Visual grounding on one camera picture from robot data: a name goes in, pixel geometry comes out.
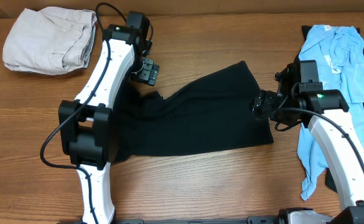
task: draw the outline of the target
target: wood grain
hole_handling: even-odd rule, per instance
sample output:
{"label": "wood grain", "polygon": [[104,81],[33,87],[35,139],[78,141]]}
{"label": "wood grain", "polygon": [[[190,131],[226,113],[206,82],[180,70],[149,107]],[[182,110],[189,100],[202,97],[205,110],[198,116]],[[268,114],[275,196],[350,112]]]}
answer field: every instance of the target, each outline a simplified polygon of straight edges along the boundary
{"label": "wood grain", "polygon": [[[16,18],[24,8],[41,10],[48,6],[94,10],[101,0],[0,0],[0,17]],[[364,11],[364,0],[107,0],[123,13],[144,12],[147,15],[191,15],[271,12],[357,12]],[[110,8],[103,15],[114,16]]]}
{"label": "wood grain", "polygon": [[[304,43],[301,25],[332,24],[362,29],[364,12],[153,16],[151,58],[161,66],[155,87],[142,93],[164,97],[197,78],[245,60],[261,88],[275,90],[273,72],[294,60]],[[55,223],[83,214],[77,174],[46,167],[39,148],[58,125],[57,108],[81,90],[98,60],[62,76],[12,72],[2,47],[14,19],[0,19],[0,223]],[[103,18],[104,24],[120,22]],[[111,168],[111,194],[118,218],[244,218],[276,214],[280,208],[312,207],[339,212],[337,194],[324,186],[300,198],[305,172],[296,155],[298,129],[273,130],[274,144],[182,157],[132,157]],[[56,136],[45,153],[68,164]]]}

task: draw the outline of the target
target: white fabric bundle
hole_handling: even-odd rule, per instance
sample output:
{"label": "white fabric bundle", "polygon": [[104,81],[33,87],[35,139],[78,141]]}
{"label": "white fabric bundle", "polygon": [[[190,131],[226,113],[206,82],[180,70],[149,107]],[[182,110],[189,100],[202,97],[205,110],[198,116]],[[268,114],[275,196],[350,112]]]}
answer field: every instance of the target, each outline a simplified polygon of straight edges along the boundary
{"label": "white fabric bundle", "polygon": [[10,70],[48,75],[87,68],[95,22],[89,10],[24,9],[5,41],[3,62]]}

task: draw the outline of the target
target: light blue cloth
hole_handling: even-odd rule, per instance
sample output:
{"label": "light blue cloth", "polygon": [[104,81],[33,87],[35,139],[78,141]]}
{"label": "light blue cloth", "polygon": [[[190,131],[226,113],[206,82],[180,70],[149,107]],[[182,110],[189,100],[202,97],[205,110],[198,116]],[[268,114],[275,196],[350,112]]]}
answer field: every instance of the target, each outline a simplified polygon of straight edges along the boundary
{"label": "light blue cloth", "polygon": [[[316,60],[325,90],[340,90],[349,105],[353,126],[364,148],[364,40],[354,27],[315,25],[299,53],[300,60]],[[317,178],[328,167],[319,145],[302,126],[298,157],[306,170],[301,197],[314,192]]]}

